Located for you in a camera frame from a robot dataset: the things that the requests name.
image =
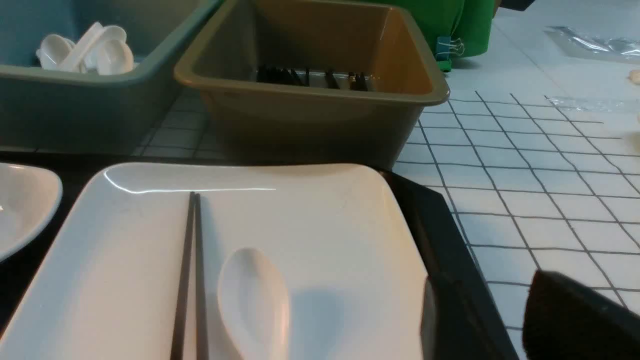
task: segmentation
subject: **white ceramic spoon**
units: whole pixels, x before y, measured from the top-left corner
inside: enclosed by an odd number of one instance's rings
[[[119,75],[133,70],[133,54],[121,40],[107,40],[97,49],[97,70],[100,75]]]
[[[234,252],[218,279],[218,307],[227,334],[244,360],[286,360],[289,292],[278,269],[259,250]]]
[[[62,61],[69,55],[73,45],[67,39],[57,34],[49,34],[40,44],[36,56],[40,60],[40,66],[45,70],[57,70]]]

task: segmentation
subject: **white tile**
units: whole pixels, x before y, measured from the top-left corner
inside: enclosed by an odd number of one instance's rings
[[[449,198],[449,194],[447,194],[447,189],[440,186],[430,186],[429,189],[440,193],[440,195],[442,195],[442,197],[444,198],[444,201],[447,203],[447,207],[449,208],[449,211],[453,212],[453,206],[451,204],[451,199]]]
[[[451,90],[451,95],[449,96],[451,100],[462,100],[462,101],[481,101],[478,95],[473,90]]]
[[[487,168],[487,171],[489,171],[495,187],[499,190],[543,191],[542,186],[529,169]]]
[[[151,141],[151,139],[154,137],[154,134],[156,133],[156,131],[157,131],[156,128],[152,128],[151,130],[147,131],[147,134],[140,142],[140,146],[147,146]]]
[[[429,152],[429,147],[427,145],[408,143],[404,145],[402,151],[400,151],[398,161],[409,161],[412,163],[432,163],[433,157],[431,157],[431,152]]]
[[[514,149],[477,147],[476,151],[487,167],[528,167],[518,151]]]
[[[519,360],[527,360],[527,353],[522,345],[522,330],[507,329],[507,334],[509,334],[509,339],[516,350]]]
[[[636,313],[636,315],[640,315],[640,293],[631,291],[619,291],[618,293],[627,304],[629,310]]]
[[[149,143],[152,146],[182,147],[195,149],[200,139],[200,133],[193,130],[158,129]]]
[[[449,193],[459,212],[507,214],[498,193],[494,190],[450,188]]]
[[[591,139],[591,143],[603,154],[638,155],[634,145],[627,139]]]
[[[597,154],[598,151],[591,146],[585,138],[576,138],[573,136],[549,135],[551,141],[558,147],[560,151],[568,152],[587,152]]]
[[[133,150],[133,152],[131,153],[131,156],[142,156],[142,152],[145,150],[144,146],[138,146],[137,148],[135,148],[135,150]]]
[[[436,105],[436,106],[426,106],[423,111],[429,112],[429,113],[452,113],[453,112],[451,111],[451,106],[449,106],[448,102],[445,102],[443,104]]]
[[[550,193],[591,194],[591,190],[576,172],[535,170],[535,173]]]
[[[501,131],[467,130],[467,134],[471,142],[476,146],[513,148],[509,138]]]
[[[613,217],[602,206],[602,203],[595,196],[587,195],[559,195],[553,194],[551,197],[560,207],[566,218],[581,220],[605,220],[613,221]]]
[[[523,105],[551,106],[553,104],[542,94],[532,92],[514,92],[513,96]]]
[[[542,130],[531,119],[514,119],[510,117],[496,117],[505,131],[517,133],[542,133]]]
[[[462,127],[469,130],[502,131],[493,116],[488,115],[458,115]]]
[[[205,113],[191,113],[183,111],[169,112],[162,127],[177,127],[181,129],[199,130],[202,129],[207,122],[208,115]]]
[[[524,106],[527,113],[534,119],[566,120],[558,109],[549,106]]]
[[[582,245],[564,220],[518,218],[516,222],[529,247],[559,247],[582,250]]]
[[[520,153],[531,164],[532,168],[573,170],[571,164],[559,152],[521,150]]]
[[[622,303],[620,302],[620,299],[618,299],[618,296],[616,295],[616,292],[613,290],[603,290],[603,289],[598,289],[598,290],[594,290],[595,292],[599,293],[600,295],[606,297],[607,299],[617,303],[618,305],[622,305]]]
[[[480,159],[471,146],[432,145],[431,150],[439,163],[480,165]]]
[[[500,192],[511,214],[517,217],[561,217],[545,193]]]
[[[507,102],[509,104],[517,104],[516,100],[508,92],[484,89],[479,90],[478,93],[485,102]]]
[[[438,169],[433,164],[396,163],[393,171],[420,185],[442,186]]]
[[[200,145],[198,146],[198,150],[217,150],[219,149],[218,142],[216,141],[216,137],[210,133],[204,133],[202,135],[202,139],[200,140]]]
[[[636,190],[640,190],[640,175],[627,175],[627,179],[635,186]]]
[[[571,227],[588,250],[640,252],[640,248],[618,224],[572,221]]]
[[[519,149],[555,151],[554,145],[543,134],[508,133],[509,138]]]
[[[640,290],[640,256],[594,253],[593,257],[609,276],[613,286]]]
[[[489,284],[493,301],[506,326],[522,327],[529,287],[505,284]]]
[[[460,127],[456,116],[452,113],[422,113],[420,124],[423,127]]]
[[[586,286],[604,288],[607,279],[585,252],[569,250],[533,250],[542,270],[552,270]]]
[[[625,174],[640,174],[640,156],[607,155],[607,159]]]
[[[640,197],[621,174],[583,172],[582,177],[596,195]]]
[[[35,148],[22,146],[0,146],[0,151],[33,152],[35,151]]]
[[[481,102],[464,102],[464,101],[449,101],[456,114],[463,115],[491,115],[486,109],[486,106]]]
[[[411,143],[427,143],[424,139],[424,135],[422,134],[422,129],[419,127],[414,127],[409,134],[409,138],[406,142]]]
[[[538,125],[540,125],[542,130],[547,134],[580,136],[580,133],[568,121],[558,121],[558,120],[535,120],[535,121]]]
[[[143,155],[157,158],[190,158],[193,155],[193,150],[179,147],[149,146],[145,149]]]
[[[197,113],[205,113],[207,108],[199,97],[180,96],[173,104],[171,111],[193,111]]]
[[[195,158],[197,159],[224,159],[224,156],[216,151],[210,150],[198,150],[196,151]]]
[[[583,171],[602,171],[602,172],[618,172],[613,165],[602,155],[595,154],[564,154],[565,158],[575,165],[578,170]]]
[[[440,165],[440,171],[446,186],[463,188],[493,189],[489,177],[481,167],[464,165]]]
[[[525,247],[511,217],[460,214],[460,221],[471,244]]]
[[[425,129],[424,134],[432,145],[470,145],[462,129]]]
[[[584,136],[613,137],[607,127],[600,122],[574,122],[573,125],[580,130]]]
[[[536,263],[528,250],[474,247],[474,252],[487,281],[531,283]]]
[[[623,227],[627,230],[629,235],[640,244],[640,225],[637,224],[623,224]]]
[[[602,197],[602,201],[613,211],[619,221],[640,222],[640,199]]]
[[[528,118],[527,113],[522,109],[520,105],[514,104],[498,104],[491,102],[487,104],[494,116],[500,117],[524,117]]]
[[[566,117],[574,122],[578,121],[597,121],[601,114],[591,113],[588,111],[578,111],[574,109],[560,109],[560,112],[565,114]]]

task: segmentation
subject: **chopsticks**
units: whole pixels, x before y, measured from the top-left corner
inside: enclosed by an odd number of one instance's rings
[[[178,299],[175,306],[175,319],[173,321],[170,360],[182,360],[182,353],[184,352],[184,330],[187,320],[187,299],[189,297],[191,247],[193,246],[194,238],[196,261],[196,359],[207,360],[209,357],[209,342],[207,339],[207,310],[204,293],[202,214],[200,209],[200,194],[191,192],[189,193],[187,224],[184,231],[184,246],[182,250],[182,264],[180,266]]]

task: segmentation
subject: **spoon bowl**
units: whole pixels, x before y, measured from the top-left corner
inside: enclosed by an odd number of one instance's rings
[[[98,48],[97,70],[100,75],[119,75],[133,70],[133,54],[121,40],[107,40]]]
[[[259,250],[235,251],[218,279],[218,307],[244,360],[286,360],[290,303],[282,274]]]

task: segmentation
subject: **white rectangular plate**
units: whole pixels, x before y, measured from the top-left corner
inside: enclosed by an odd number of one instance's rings
[[[291,360],[421,359],[426,271],[377,172],[148,163],[89,182],[0,340],[0,359],[168,359],[191,190],[202,194],[211,359],[237,359],[215,293],[222,263],[241,247],[263,251],[285,278]],[[188,358],[192,305],[190,295]]]

